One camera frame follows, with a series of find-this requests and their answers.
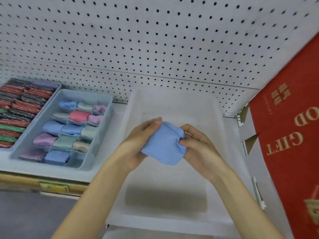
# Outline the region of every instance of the transparent plastic bin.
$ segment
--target transparent plastic bin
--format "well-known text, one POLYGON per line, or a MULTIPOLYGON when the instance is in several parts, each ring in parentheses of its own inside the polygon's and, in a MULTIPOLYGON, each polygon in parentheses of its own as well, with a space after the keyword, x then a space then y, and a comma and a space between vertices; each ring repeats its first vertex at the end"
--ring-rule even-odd
MULTIPOLYGON (((31 78, 27 78, 27 77, 17 77, 16 79, 19 80, 25 80, 25 81, 38 81, 41 79, 31 79, 31 78)), ((18 138, 18 140, 14 143, 14 145, 10 148, 0 148, 1 151, 14 151, 15 149, 18 148, 18 146, 20 145, 20 143, 23 142, 24 139, 28 139, 26 137, 26 134, 32 129, 33 125, 36 123, 36 121, 38 120, 38 117, 41 115, 41 113, 44 111, 44 109, 46 108, 46 106, 51 102, 51 100, 54 98, 54 96, 58 93, 58 91, 62 88, 62 85, 57 83, 57 82, 53 82, 53 81, 47 81, 46 82, 50 82, 53 84, 58 84, 58 88, 55 90, 55 92, 53 93, 53 95, 48 99, 48 101, 43 105, 43 107, 41 108, 40 112, 35 116, 35 118, 30 122, 30 124, 28 125, 28 127, 26 128, 26 130, 22 133, 22 135, 18 138)))
MULTIPOLYGON (((140 87, 131 93, 120 141, 140 123, 161 116, 176 126, 191 124, 204 132, 228 160, 222 112, 214 96, 171 88, 140 87)), ((163 165, 147 157, 125 180, 108 224, 202 235, 236 234, 213 185, 184 159, 163 165)))
MULTIPOLYGON (((94 159, 98 153, 100 144, 105 136, 106 130, 108 128, 108 125, 110 123, 111 117, 114 113, 114 109, 112 106, 113 97, 107 96, 107 95, 100 95, 100 94, 94 94, 94 93, 88 93, 88 92, 82 92, 82 91, 75 91, 75 90, 68 90, 68 89, 62 89, 60 90, 57 95, 54 97, 54 99, 51 101, 51 103, 45 108, 45 110, 42 112, 42 114, 38 117, 36 123, 34 124, 32 130, 30 130, 26 137, 27 139, 24 139, 18 146, 18 148, 11 154, 11 159, 20 159, 19 156, 30 150, 36 150, 41 149, 45 152, 49 152, 52 150, 59 150, 58 148, 55 148, 53 146, 51 147, 40 147, 33 144, 33 140, 35 137, 40 135, 43 132, 47 132, 45 130, 42 130, 42 126, 48 122, 48 121, 57 121, 63 124, 74 124, 74 125, 92 125, 95 127, 98 127, 98 132, 94 136, 93 139, 90 139, 86 136, 82 135, 68 135, 62 132, 57 133, 50 133, 54 136, 59 136, 60 134, 64 134, 67 136, 73 136, 77 137, 78 141, 88 141, 91 142, 90 148, 87 153, 82 153, 76 150, 67 150, 70 152, 70 159, 67 163, 65 163, 64 167, 68 167, 70 169, 76 169, 76 170, 85 170, 88 171, 91 169, 92 163, 94 162, 94 159), (52 117, 52 114, 55 112, 67 112, 70 113, 74 110, 81 110, 79 108, 72 108, 72 109, 65 109, 59 107, 59 102, 62 100, 69 100, 69 101, 78 101, 78 102, 85 102, 88 104, 93 105, 106 105, 107 109, 103 115, 102 122, 99 125, 93 124, 91 122, 75 122, 70 119, 57 119, 52 117)), ((93 115, 102 115, 102 113, 99 113, 97 111, 91 111, 91 114, 93 115)), ((43 166, 55 166, 51 164, 45 164, 43 163, 43 166)))

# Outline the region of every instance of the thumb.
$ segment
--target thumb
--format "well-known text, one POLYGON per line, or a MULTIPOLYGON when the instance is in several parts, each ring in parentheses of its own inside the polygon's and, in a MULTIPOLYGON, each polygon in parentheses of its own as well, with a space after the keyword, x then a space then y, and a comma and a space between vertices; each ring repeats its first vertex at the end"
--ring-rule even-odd
POLYGON ((197 140, 192 139, 192 138, 181 139, 178 141, 178 144, 182 145, 184 147, 187 147, 187 148, 193 148, 195 150, 198 150, 198 149, 204 147, 204 144, 202 142, 197 141, 197 140))
POLYGON ((153 135, 154 132, 157 131, 158 128, 160 128, 162 124, 162 118, 158 117, 152 124, 150 124, 143 132, 142 136, 145 140, 148 140, 150 136, 153 135))

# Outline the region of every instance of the right hand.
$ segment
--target right hand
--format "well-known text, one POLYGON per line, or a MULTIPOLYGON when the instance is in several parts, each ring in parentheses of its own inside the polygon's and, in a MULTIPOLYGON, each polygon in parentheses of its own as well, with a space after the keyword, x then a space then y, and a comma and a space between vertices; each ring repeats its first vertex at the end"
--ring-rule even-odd
POLYGON ((184 159, 204 178, 214 183, 230 167, 204 133, 189 124, 181 126, 181 129, 185 132, 185 139, 178 143, 187 147, 184 159))

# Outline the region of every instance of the blue cloth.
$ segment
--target blue cloth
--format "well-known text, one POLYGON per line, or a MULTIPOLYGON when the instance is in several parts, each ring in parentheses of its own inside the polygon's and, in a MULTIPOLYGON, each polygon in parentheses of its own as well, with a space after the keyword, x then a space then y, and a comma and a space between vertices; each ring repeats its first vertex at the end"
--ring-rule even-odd
POLYGON ((185 155, 186 147, 177 142, 185 138, 184 131, 169 122, 162 122, 160 128, 148 139, 141 152, 166 165, 176 165, 185 155))
POLYGON ((69 125, 65 125, 62 128, 62 132, 69 135, 81 134, 81 131, 84 127, 85 126, 77 126, 77 125, 69 124, 69 125))
POLYGON ((47 153, 44 163, 63 166, 70 159, 70 152, 53 150, 47 153))
POLYGON ((61 124, 56 121, 49 121, 46 124, 43 125, 42 129, 47 132, 53 132, 58 133, 62 131, 62 128, 65 126, 65 124, 61 124))
POLYGON ((68 100, 63 100, 59 102, 59 107, 70 109, 70 108, 75 108, 78 106, 77 101, 68 101, 68 100))

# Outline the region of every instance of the fingernail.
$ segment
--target fingernail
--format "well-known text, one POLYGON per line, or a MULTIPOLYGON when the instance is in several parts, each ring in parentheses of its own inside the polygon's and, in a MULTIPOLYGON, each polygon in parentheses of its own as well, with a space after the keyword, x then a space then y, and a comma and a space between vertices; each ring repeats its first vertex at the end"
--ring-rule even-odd
POLYGON ((154 123, 156 123, 156 124, 161 124, 161 122, 162 122, 161 117, 156 118, 156 120, 154 121, 154 123))

